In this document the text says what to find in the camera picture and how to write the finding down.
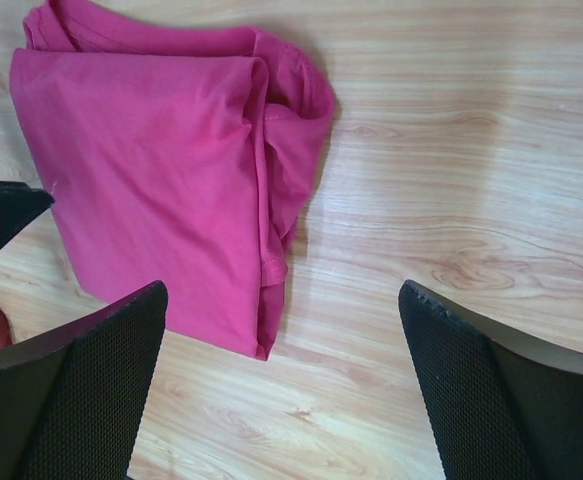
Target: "floor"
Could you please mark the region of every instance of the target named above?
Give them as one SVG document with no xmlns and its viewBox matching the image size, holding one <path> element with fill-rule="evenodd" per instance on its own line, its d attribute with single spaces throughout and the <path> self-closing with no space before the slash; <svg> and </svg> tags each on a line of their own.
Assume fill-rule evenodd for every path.
<svg viewBox="0 0 583 480">
<path fill-rule="evenodd" d="M 442 478 L 397 313 L 407 278 L 583 351 L 583 7 L 545 3 L 102 1 L 267 28 L 339 101 L 270 361 L 167 333 L 131 476 Z M 0 179 L 39 185 L 6 89 L 32 4 L 0 0 Z M 0 306 L 18 340 L 101 306 L 49 214 L 0 252 Z"/>
</svg>

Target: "wooden floor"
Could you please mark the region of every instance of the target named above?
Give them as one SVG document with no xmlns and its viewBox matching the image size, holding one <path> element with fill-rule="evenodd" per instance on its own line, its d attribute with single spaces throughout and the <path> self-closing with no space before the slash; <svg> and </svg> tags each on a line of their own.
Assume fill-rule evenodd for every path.
<svg viewBox="0 0 583 480">
<path fill-rule="evenodd" d="M 441 478 L 397 313 L 407 278 L 583 351 L 583 2 L 102 3 L 268 28 L 339 101 L 270 361 L 167 333 L 131 476 Z M 0 0 L 0 179 L 39 185 L 6 89 L 31 5 Z M 0 253 L 18 340 L 100 305 L 49 214 Z"/>
</svg>

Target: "folded pink shirt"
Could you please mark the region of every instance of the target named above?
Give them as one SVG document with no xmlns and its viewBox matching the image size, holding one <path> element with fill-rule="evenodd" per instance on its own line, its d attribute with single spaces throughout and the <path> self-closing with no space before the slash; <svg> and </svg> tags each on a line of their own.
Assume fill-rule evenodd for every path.
<svg viewBox="0 0 583 480">
<path fill-rule="evenodd" d="M 328 83 L 250 27 L 167 29 L 50 0 L 24 29 L 11 95 L 80 285 L 112 302 L 161 279 L 169 330 L 266 359 Z"/>
</svg>

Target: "wood grain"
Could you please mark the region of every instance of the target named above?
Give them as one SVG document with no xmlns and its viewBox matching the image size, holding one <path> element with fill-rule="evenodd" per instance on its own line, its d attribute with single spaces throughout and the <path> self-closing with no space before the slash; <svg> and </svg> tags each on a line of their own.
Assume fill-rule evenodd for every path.
<svg viewBox="0 0 583 480">
<path fill-rule="evenodd" d="M 268 28 L 339 99 L 271 360 L 168 333 L 132 476 L 441 478 L 397 314 L 406 278 L 583 351 L 583 2 L 102 3 Z M 0 179 L 39 185 L 6 89 L 31 4 L 0 0 Z M 0 252 L 0 305 L 19 340 L 100 306 L 50 215 Z"/>
</svg>

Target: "pink fabric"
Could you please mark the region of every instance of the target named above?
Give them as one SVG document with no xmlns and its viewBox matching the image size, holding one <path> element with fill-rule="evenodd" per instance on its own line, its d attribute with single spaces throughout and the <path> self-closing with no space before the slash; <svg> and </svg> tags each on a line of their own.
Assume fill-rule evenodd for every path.
<svg viewBox="0 0 583 480">
<path fill-rule="evenodd" d="M 24 28 L 11 95 L 80 285 L 112 302 L 161 279 L 169 330 L 266 359 L 332 117 L 325 79 L 250 27 L 51 0 Z"/>
</svg>

